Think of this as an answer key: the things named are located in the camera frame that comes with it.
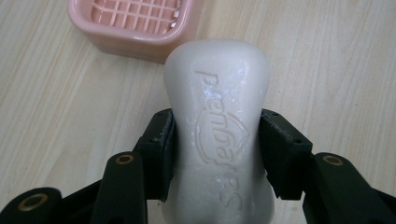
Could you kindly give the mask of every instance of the light wood surface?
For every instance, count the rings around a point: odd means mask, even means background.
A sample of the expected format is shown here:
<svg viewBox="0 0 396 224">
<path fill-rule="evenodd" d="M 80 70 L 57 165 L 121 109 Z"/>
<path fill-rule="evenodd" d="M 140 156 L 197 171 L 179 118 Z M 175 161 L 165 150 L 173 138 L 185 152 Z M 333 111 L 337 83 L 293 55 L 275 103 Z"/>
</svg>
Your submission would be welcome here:
<svg viewBox="0 0 396 224">
<path fill-rule="evenodd" d="M 395 12 L 393 0 L 205 0 L 197 38 L 265 51 L 264 107 L 396 195 Z M 97 50 L 66 1 L 0 0 L 0 209 L 28 189 L 66 196 L 98 180 L 168 107 L 163 66 Z M 301 204 L 276 201 L 273 223 L 305 223 Z M 148 209 L 164 223 L 160 203 Z"/>
</svg>

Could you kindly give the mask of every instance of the white soap bar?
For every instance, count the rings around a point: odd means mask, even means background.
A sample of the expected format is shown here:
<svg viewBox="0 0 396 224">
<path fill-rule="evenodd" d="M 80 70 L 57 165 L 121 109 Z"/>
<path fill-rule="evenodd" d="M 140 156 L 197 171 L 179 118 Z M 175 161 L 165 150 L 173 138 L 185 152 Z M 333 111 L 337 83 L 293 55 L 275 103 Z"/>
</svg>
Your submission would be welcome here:
<svg viewBox="0 0 396 224">
<path fill-rule="evenodd" d="M 269 82 L 263 53 L 242 41 L 190 42 L 168 57 L 164 82 L 177 125 L 166 222 L 269 223 L 274 197 L 258 143 Z"/>
</svg>

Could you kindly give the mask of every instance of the pink soap dish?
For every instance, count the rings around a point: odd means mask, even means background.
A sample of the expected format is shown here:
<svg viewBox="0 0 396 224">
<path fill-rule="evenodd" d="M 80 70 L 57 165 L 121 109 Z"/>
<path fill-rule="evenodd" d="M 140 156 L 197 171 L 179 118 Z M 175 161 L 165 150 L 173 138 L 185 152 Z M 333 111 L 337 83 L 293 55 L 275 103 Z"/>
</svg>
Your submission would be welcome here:
<svg viewBox="0 0 396 224">
<path fill-rule="evenodd" d="M 71 22 L 106 53 L 164 63 L 193 40 L 203 0 L 69 0 Z"/>
</svg>

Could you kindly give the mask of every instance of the wood grain surface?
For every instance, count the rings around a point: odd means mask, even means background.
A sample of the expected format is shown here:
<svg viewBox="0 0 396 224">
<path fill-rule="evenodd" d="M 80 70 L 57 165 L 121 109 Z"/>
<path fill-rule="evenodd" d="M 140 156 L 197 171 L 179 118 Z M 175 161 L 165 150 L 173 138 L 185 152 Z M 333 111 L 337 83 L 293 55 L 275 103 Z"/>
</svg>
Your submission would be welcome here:
<svg viewBox="0 0 396 224">
<path fill-rule="evenodd" d="M 170 106 L 161 64 L 100 52 L 66 5 L 0 0 L 0 209 L 28 189 L 66 196 L 100 179 Z M 205 0 L 197 38 L 261 48 L 263 107 L 396 195 L 395 12 L 394 0 Z M 273 223 L 305 223 L 301 204 L 276 201 Z M 164 223 L 160 203 L 148 210 Z"/>
</svg>

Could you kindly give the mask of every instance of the wooden table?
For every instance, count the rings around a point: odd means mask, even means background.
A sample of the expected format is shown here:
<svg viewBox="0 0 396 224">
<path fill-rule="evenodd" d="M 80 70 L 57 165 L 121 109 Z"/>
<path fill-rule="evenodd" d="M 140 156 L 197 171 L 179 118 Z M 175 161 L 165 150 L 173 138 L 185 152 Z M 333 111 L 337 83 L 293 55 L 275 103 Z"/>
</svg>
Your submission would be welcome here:
<svg viewBox="0 0 396 224">
<path fill-rule="evenodd" d="M 205 0 L 197 38 L 232 38 L 271 62 L 264 107 L 396 195 L 396 2 Z M 102 177 L 169 107 L 163 65 L 100 52 L 66 1 L 0 1 L 0 209 L 28 189 L 63 196 Z M 274 223 L 305 223 L 276 201 Z M 149 223 L 164 223 L 149 202 Z"/>
</svg>

